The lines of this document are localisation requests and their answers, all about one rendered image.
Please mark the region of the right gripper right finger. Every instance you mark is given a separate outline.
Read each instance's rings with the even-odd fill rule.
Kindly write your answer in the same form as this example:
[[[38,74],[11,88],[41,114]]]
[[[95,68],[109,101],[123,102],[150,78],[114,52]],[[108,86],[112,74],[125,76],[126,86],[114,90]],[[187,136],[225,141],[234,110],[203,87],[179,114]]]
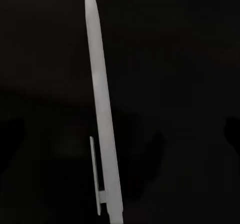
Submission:
[[[240,157],[240,119],[228,117],[226,121],[224,135]]]

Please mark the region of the pen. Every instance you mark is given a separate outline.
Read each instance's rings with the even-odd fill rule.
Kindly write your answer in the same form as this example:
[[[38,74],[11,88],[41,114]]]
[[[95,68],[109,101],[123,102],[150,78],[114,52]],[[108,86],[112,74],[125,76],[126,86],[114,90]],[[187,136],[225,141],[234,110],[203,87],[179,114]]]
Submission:
[[[105,185],[104,190],[99,190],[95,141],[94,138],[90,136],[97,213],[100,215],[102,211],[101,204],[107,203],[106,206],[108,214],[110,215],[110,224],[124,224],[124,217],[122,215],[124,206],[97,0],[84,0],[84,3],[102,170],[104,174],[103,180]]]

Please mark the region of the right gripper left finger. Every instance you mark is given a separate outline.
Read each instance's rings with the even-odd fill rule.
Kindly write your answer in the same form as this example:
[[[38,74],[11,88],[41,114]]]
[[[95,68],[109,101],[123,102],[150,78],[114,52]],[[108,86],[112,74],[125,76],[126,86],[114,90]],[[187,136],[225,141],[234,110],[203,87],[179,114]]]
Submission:
[[[21,117],[0,122],[0,177],[26,135]]]

